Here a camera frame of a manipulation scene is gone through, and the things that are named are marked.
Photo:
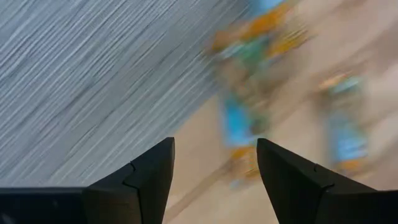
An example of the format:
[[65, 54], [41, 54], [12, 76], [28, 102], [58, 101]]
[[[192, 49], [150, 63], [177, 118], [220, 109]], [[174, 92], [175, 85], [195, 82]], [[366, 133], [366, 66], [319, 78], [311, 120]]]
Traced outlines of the orange granola bar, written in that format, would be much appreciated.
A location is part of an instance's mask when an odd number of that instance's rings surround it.
[[256, 141], [269, 129], [267, 101], [262, 93], [267, 44], [267, 36], [256, 31], [251, 21], [244, 21], [216, 32], [207, 48], [220, 86], [231, 188], [242, 186], [259, 173]]
[[368, 138], [362, 122], [362, 78], [351, 71], [330, 75], [318, 86], [332, 163], [338, 172], [353, 175], [367, 163]]
[[238, 40], [244, 67], [239, 88], [247, 88], [243, 101], [249, 110], [250, 130], [262, 134], [269, 129], [268, 107], [272, 92], [289, 76], [283, 72], [289, 53], [308, 39], [306, 23], [299, 16], [300, 0], [280, 0], [275, 6], [247, 21]]

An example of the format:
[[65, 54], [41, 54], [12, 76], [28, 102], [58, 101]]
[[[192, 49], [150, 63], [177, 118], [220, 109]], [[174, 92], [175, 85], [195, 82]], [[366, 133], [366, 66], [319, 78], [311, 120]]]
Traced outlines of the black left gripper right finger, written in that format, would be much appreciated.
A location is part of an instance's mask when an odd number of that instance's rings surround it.
[[280, 224], [355, 224], [348, 195], [376, 190], [264, 138], [257, 140], [262, 182]]

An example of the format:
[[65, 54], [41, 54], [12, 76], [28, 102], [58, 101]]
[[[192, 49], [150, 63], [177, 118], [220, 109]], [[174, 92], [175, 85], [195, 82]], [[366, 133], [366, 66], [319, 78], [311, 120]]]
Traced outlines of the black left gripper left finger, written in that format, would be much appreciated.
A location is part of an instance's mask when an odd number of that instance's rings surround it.
[[174, 173], [175, 139], [165, 138], [83, 191], [88, 224], [162, 224]]

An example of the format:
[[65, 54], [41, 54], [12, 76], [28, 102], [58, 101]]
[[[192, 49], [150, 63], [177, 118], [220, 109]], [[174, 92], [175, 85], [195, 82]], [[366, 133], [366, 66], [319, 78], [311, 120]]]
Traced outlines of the grey woven placemat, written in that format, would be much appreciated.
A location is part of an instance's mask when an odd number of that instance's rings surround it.
[[0, 0], [0, 187], [82, 186], [216, 89], [205, 47], [246, 0]]

